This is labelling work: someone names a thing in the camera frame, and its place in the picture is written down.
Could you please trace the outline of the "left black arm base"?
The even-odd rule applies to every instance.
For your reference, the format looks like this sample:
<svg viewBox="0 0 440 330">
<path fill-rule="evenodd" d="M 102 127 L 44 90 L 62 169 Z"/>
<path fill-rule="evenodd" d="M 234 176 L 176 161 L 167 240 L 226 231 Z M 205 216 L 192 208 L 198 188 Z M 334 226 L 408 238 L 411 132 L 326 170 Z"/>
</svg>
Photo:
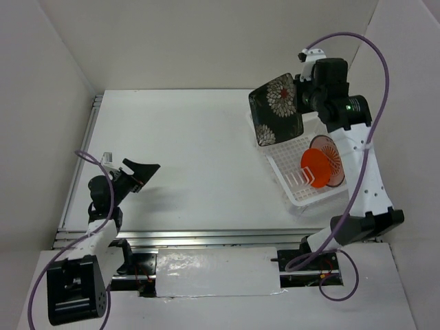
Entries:
<svg viewBox="0 0 440 330">
<path fill-rule="evenodd" d="M 126 239 L 114 240 L 110 247 L 122 250 L 123 263 L 110 282 L 113 292 L 137 292 L 143 298 L 157 296 L 157 252 L 133 252 Z"/>
</svg>

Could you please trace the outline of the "white sunburst pattern plate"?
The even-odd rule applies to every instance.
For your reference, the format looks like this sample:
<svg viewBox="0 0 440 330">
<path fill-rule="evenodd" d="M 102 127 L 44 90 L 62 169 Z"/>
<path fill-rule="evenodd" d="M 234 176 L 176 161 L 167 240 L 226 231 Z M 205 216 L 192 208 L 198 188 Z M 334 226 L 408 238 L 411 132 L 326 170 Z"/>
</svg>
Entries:
<svg viewBox="0 0 440 330">
<path fill-rule="evenodd" d="M 342 160 L 334 141 L 326 135 L 317 135 L 310 142 L 309 148 L 318 149 L 324 153 L 331 167 L 331 176 L 328 187 L 336 188 L 340 186 L 345 178 Z"/>
</svg>

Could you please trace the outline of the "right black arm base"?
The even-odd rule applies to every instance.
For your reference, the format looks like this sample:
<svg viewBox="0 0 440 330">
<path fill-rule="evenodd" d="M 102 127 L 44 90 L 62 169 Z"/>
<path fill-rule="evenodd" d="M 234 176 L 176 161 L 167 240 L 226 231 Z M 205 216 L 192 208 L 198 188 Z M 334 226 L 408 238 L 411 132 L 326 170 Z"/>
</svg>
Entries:
<svg viewBox="0 0 440 330">
<path fill-rule="evenodd" d="M 296 262 L 291 266 L 296 267 L 306 261 L 310 254 L 311 250 L 307 247 L 305 239 L 301 241 L 296 249 L 277 250 L 276 256 L 271 258 L 270 261 L 278 267 L 281 288 L 317 287 L 320 281 L 328 276 L 330 276 L 330 279 L 326 280 L 324 285 L 342 285 L 340 265 L 334 252 L 321 254 L 306 266 L 294 272 L 286 271 L 288 262 L 296 259 Z"/>
</svg>

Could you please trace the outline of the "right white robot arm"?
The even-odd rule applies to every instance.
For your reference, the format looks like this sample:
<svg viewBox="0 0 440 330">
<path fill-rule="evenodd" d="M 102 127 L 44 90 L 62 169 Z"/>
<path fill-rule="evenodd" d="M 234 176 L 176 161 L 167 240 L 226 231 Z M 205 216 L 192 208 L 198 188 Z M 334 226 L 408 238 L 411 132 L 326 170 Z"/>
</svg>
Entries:
<svg viewBox="0 0 440 330">
<path fill-rule="evenodd" d="M 404 222 L 404 213 L 394 208 L 382 182 L 368 102 L 363 96 L 349 95 L 347 62 L 318 54 L 303 54 L 300 59 L 304 67 L 294 80 L 294 104 L 300 113 L 315 111 L 326 126 L 349 193 L 344 213 L 332 217 L 328 227 L 300 244 L 300 264 L 314 269 L 323 260 L 323 250 L 386 234 Z"/>
</svg>

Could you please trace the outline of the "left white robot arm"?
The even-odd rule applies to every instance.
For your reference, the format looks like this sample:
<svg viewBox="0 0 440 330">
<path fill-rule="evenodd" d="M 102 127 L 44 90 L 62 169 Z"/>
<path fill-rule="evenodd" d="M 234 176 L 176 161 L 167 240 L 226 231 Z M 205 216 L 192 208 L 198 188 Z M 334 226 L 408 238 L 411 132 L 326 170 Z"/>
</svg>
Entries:
<svg viewBox="0 0 440 330">
<path fill-rule="evenodd" d="M 140 192 L 160 165 L 129 159 L 122 163 L 129 173 L 105 166 L 104 175 L 89 180 L 85 238 L 46 271 L 48 318 L 53 326 L 103 317 L 113 276 L 139 270 L 129 242 L 118 238 L 123 219 L 120 204 L 128 194 Z"/>
</svg>

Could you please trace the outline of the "orange round plate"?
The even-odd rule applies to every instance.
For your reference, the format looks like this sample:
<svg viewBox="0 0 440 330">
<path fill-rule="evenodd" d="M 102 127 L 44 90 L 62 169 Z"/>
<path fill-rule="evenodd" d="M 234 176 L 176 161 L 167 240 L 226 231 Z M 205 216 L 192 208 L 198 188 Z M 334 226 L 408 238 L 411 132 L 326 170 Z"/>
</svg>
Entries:
<svg viewBox="0 0 440 330">
<path fill-rule="evenodd" d="M 300 167 L 305 170 L 310 185 L 314 188 L 324 188 L 331 177 L 331 165 L 327 156 L 319 149 L 309 148 L 303 154 Z"/>
</svg>

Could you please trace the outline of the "black square floral plate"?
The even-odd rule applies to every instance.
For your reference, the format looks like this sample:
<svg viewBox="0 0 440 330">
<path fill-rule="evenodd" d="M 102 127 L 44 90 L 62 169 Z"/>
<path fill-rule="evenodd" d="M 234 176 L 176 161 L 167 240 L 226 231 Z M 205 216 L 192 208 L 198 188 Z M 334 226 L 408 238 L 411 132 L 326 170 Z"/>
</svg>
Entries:
<svg viewBox="0 0 440 330">
<path fill-rule="evenodd" d="M 259 146 L 270 146 L 301 136 L 303 119 L 294 106 L 296 87 L 290 73 L 250 92 L 248 100 Z"/>
</svg>

